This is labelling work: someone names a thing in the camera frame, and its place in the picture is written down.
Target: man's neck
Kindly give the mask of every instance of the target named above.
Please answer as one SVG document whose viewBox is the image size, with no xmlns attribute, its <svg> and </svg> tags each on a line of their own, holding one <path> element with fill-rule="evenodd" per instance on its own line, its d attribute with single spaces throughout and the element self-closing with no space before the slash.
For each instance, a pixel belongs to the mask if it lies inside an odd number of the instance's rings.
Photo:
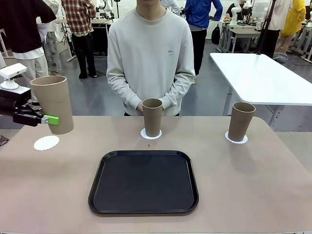
<svg viewBox="0 0 312 234">
<path fill-rule="evenodd" d="M 158 20 L 166 14 L 166 9 L 160 5 L 160 1 L 149 7 L 138 4 L 136 6 L 136 11 L 148 21 Z"/>
</svg>

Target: paper cup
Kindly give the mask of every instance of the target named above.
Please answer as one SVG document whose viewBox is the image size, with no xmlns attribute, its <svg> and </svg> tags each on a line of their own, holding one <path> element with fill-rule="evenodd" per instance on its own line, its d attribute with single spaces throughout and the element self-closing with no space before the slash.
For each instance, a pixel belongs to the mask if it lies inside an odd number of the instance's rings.
<svg viewBox="0 0 312 234">
<path fill-rule="evenodd" d="M 229 139 L 236 142 L 243 140 L 254 112 L 255 107 L 249 103 L 236 102 L 233 104 L 228 134 Z"/>
<path fill-rule="evenodd" d="M 49 124 L 55 135 L 70 132 L 74 128 L 67 78 L 61 76 L 41 77 L 31 81 L 31 89 L 46 115 L 59 117 L 59 125 Z"/>
<path fill-rule="evenodd" d="M 143 101 L 143 116 L 145 132 L 148 137 L 156 137 L 160 133 L 162 116 L 162 102 L 159 99 L 150 98 Z"/>
</svg>

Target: shoe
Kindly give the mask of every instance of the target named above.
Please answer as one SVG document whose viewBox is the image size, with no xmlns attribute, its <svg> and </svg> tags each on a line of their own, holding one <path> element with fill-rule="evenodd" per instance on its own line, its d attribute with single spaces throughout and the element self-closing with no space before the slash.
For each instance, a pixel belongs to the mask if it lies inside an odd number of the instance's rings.
<svg viewBox="0 0 312 234">
<path fill-rule="evenodd" d="M 91 74 L 88 74 L 90 77 L 92 78 L 97 78 L 98 76 L 97 75 L 91 75 Z"/>
<path fill-rule="evenodd" d="M 59 76 L 59 72 L 51 72 L 52 76 Z"/>
<path fill-rule="evenodd" d="M 88 76 L 84 76 L 82 74 L 79 75 L 79 79 L 87 79 L 87 78 L 88 78 Z"/>
</svg>

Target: sweatshirt logo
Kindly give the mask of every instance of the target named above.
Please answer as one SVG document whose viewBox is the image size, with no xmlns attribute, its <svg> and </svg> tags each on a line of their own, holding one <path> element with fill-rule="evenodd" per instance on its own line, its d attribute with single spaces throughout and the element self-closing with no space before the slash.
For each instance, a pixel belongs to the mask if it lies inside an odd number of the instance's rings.
<svg viewBox="0 0 312 234">
<path fill-rule="evenodd" d="M 174 51 L 173 50 L 168 50 L 168 56 L 172 56 L 174 55 Z"/>
</svg>

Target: plastic tray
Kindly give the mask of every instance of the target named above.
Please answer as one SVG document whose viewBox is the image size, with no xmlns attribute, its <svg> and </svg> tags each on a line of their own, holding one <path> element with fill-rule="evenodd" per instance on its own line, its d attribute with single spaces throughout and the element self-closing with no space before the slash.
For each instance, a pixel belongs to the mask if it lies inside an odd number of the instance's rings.
<svg viewBox="0 0 312 234">
<path fill-rule="evenodd" d="M 198 192 L 190 158 L 179 151 L 113 151 L 93 182 L 89 205 L 99 214 L 192 211 Z"/>
</svg>

